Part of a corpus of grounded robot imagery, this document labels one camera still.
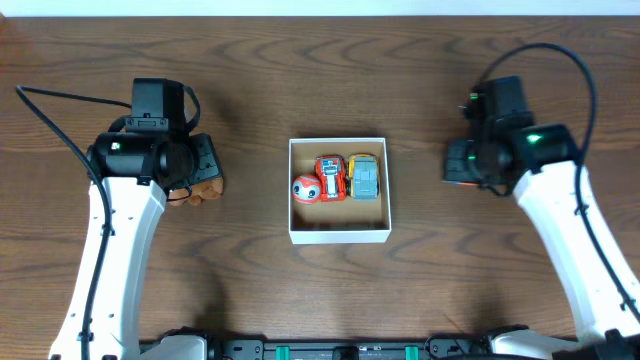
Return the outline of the colourful puzzle cube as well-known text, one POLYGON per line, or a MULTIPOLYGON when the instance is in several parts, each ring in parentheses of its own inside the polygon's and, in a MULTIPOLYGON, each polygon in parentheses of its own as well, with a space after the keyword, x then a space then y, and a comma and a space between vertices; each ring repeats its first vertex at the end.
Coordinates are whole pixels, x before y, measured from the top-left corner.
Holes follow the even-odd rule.
POLYGON ((479 184, 473 182, 460 182, 460 181, 447 181, 448 184, 458 185, 458 186, 471 186, 478 187, 479 184))

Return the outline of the yellow grey toy car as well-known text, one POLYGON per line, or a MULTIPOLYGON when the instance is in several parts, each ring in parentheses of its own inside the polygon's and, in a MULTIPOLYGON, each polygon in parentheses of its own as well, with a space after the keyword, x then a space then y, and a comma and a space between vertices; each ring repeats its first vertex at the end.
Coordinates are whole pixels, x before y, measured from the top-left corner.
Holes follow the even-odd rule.
POLYGON ((379 196, 379 165, 372 154, 349 157, 347 179, 349 195, 356 201, 373 201, 379 196))

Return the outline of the orange toy ball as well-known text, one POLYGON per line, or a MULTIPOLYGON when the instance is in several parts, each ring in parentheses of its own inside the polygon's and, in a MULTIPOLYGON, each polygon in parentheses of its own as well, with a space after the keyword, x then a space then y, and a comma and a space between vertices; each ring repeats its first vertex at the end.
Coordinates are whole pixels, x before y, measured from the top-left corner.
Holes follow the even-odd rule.
POLYGON ((298 176, 292 184, 293 199, 301 204, 315 204, 321 194, 320 180, 311 174, 298 176))

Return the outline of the red toy fire truck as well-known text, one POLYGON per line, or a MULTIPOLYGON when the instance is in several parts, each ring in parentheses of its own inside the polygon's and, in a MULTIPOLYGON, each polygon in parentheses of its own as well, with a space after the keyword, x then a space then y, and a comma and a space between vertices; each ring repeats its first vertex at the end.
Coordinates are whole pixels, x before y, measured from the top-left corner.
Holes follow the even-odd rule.
POLYGON ((339 155, 320 156, 315 162, 315 172, 321 182, 322 202, 346 199, 346 172, 344 159, 339 155))

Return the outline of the white cardboard box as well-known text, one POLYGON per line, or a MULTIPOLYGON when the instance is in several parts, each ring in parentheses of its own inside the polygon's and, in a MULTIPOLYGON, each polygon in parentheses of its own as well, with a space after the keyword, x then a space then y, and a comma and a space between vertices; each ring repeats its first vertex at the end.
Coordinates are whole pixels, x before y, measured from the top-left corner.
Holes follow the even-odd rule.
POLYGON ((384 243, 392 230, 386 140, 377 138, 301 138, 289 141, 289 181, 312 170, 320 155, 371 153, 381 162, 381 195, 366 202, 304 205, 290 198, 289 235, 294 244, 384 243))

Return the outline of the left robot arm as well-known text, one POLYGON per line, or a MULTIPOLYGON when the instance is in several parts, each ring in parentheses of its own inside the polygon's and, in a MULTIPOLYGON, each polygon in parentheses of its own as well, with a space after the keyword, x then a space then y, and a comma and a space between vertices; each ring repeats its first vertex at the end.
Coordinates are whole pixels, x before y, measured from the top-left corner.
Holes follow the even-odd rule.
POLYGON ((89 149, 101 176, 72 300, 52 359, 205 359, 206 335, 183 328, 142 348, 140 302, 159 220, 175 189, 218 180, 210 136, 106 132, 89 149))

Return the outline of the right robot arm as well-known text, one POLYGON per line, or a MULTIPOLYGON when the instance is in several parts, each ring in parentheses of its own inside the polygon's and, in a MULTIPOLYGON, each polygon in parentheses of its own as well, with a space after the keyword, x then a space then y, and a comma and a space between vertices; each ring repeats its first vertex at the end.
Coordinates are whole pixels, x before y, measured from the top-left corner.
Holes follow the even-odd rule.
POLYGON ((615 241, 563 125, 452 141, 444 179, 506 185, 536 228, 568 299, 576 338, 530 329, 488 338, 494 359, 636 359, 639 281, 615 241))

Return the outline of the brown plush toy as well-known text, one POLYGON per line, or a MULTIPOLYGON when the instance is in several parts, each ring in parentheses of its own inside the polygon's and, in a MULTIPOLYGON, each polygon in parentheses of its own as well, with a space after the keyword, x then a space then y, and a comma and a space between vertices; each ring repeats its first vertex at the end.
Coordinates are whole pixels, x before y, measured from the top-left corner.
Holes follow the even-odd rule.
POLYGON ((216 200, 223 195, 224 179, 222 177, 210 179, 189 188, 172 191, 168 197, 168 203, 172 206, 181 206, 185 203, 197 206, 205 200, 216 200))

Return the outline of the black mounting rail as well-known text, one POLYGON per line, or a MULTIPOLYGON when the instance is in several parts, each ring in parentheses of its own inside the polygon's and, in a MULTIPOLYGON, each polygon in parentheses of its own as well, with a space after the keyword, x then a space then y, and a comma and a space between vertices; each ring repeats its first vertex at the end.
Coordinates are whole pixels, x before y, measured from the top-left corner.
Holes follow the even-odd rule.
POLYGON ((440 333, 425 340, 262 341, 220 340, 182 329, 141 346, 142 359, 217 360, 431 360, 550 359, 557 339, 523 326, 484 336, 440 333))

